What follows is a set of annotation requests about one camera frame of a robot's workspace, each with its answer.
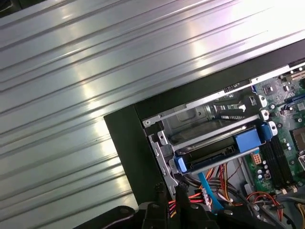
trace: ribbed metal panel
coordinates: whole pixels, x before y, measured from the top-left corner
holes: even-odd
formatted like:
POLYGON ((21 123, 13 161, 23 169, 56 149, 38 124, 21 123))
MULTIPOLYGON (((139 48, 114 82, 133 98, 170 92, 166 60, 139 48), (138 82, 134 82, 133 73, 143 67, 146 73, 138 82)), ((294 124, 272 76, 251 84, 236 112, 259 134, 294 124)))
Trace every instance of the ribbed metal panel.
POLYGON ((2 18, 0 228, 135 208, 103 116, 304 39, 304 4, 48 0, 2 18))

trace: ram slot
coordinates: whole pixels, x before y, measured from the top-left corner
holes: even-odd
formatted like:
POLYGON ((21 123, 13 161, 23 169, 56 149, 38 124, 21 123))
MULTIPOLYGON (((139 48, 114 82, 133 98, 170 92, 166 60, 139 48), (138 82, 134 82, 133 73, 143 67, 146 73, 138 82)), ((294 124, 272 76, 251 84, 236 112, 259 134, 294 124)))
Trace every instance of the ram slot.
POLYGON ((285 180, 284 187, 294 184, 294 179, 278 136, 274 136, 271 139, 271 147, 278 162, 278 167, 281 169, 283 178, 285 180))
POLYGON ((263 155, 264 160, 267 161, 274 187, 282 188, 285 185, 285 181, 282 177, 278 162, 273 154, 270 142, 266 142, 264 145, 262 145, 260 147, 260 152, 263 155))

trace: capacitor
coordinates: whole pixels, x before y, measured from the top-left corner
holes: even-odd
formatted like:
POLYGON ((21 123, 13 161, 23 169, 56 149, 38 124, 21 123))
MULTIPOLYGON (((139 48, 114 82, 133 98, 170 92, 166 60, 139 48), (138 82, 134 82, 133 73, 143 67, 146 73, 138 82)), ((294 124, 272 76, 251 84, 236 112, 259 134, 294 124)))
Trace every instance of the capacitor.
POLYGON ((283 124, 277 123, 277 124, 276 124, 276 127, 279 128, 279 129, 281 129, 281 128, 283 127, 283 124))

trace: black chassis frame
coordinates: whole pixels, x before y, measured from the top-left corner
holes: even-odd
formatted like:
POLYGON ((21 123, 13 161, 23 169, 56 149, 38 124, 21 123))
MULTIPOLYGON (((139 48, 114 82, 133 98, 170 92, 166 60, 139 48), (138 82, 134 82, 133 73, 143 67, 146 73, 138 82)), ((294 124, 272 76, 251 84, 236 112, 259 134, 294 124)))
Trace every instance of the black chassis frame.
POLYGON ((105 116, 137 203, 155 200, 154 187, 164 182, 141 120, 287 64, 290 67, 297 65, 304 60, 305 39, 105 116))

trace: motherboard connector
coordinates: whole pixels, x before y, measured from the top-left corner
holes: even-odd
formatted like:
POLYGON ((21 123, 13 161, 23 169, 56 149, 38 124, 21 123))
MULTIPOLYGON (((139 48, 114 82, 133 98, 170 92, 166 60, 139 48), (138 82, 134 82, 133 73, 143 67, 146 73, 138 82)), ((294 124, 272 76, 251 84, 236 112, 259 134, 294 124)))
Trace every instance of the motherboard connector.
POLYGON ((259 165, 262 163, 261 156, 259 154, 251 154, 251 158, 255 165, 259 165))

